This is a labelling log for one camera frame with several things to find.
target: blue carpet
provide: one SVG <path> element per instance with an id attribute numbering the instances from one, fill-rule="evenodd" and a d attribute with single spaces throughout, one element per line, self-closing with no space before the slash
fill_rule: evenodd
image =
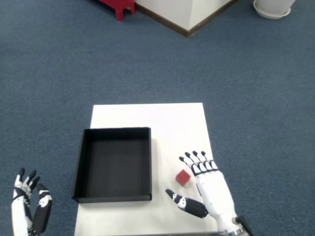
<path id="1" fill-rule="evenodd" d="M 297 1 L 271 21 L 244 0 L 186 39 L 140 13 L 119 23 L 93 0 L 2 1 L 1 235 L 12 234 L 22 166 L 54 198 L 44 235 L 73 235 L 93 104 L 176 102 L 203 102 L 213 155 L 256 236 L 313 235 L 314 8 Z"/>

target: brown baseboard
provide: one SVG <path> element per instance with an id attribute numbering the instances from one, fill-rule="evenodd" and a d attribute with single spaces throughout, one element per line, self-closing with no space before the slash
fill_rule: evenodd
<path id="1" fill-rule="evenodd" d="M 231 5 L 236 3 L 238 0 L 231 0 L 221 8 L 219 8 L 217 11 L 212 13 L 210 16 L 208 16 L 206 19 L 201 21 L 198 25 L 194 26 L 190 30 L 187 30 L 174 22 L 169 21 L 168 19 L 156 14 L 155 12 L 139 5 L 135 4 L 136 10 L 151 17 L 152 19 L 156 20 L 157 22 L 160 22 L 161 24 L 165 25 L 166 27 L 169 27 L 170 29 L 174 30 L 175 32 L 181 34 L 184 37 L 190 37 L 193 34 L 195 34 L 197 31 L 199 31 L 202 27 L 204 27 L 207 23 L 211 22 L 215 17 L 219 16 L 222 12 L 227 10 Z"/>

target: red stool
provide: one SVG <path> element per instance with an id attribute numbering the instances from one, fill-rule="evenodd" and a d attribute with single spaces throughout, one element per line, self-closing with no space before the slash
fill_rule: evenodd
<path id="1" fill-rule="evenodd" d="M 102 3 L 115 9 L 116 19 L 122 21 L 124 17 L 124 9 L 130 7 L 132 15 L 135 13 L 134 0 L 100 0 Z"/>

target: robot wrist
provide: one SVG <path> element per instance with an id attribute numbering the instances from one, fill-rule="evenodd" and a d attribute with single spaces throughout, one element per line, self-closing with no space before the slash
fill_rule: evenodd
<path id="1" fill-rule="evenodd" d="M 222 233 L 221 236 L 250 236 L 243 227 L 229 233 Z"/>
<path id="2" fill-rule="evenodd" d="M 227 235 L 228 233 L 237 232 L 239 229 L 243 228 L 241 224 L 235 224 L 233 222 L 233 218 L 236 216 L 235 212 L 229 212 L 215 217 L 220 234 Z"/>

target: white planter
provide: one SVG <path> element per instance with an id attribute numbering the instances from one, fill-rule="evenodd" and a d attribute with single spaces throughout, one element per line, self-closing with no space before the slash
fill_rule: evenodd
<path id="1" fill-rule="evenodd" d="M 290 13 L 290 8 L 294 2 L 295 0 L 255 0 L 254 7 L 258 14 L 263 17 L 279 19 Z"/>

